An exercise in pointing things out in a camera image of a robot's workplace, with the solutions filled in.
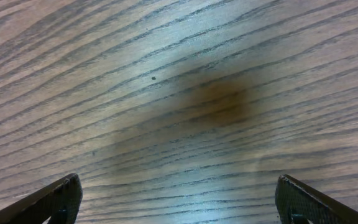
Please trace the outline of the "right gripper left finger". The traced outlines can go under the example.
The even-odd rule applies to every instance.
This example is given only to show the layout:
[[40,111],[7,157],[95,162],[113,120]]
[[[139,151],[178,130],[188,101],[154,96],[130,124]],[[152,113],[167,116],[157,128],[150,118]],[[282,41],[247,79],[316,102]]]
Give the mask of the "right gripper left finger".
[[68,174],[0,210],[0,224],[74,224],[82,196],[78,175]]

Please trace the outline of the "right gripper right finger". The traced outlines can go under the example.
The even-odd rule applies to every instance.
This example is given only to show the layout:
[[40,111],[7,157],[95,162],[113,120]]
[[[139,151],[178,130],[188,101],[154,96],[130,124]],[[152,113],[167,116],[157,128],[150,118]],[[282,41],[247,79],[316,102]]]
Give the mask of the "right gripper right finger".
[[358,211],[289,175],[278,178],[275,205],[283,224],[358,224]]

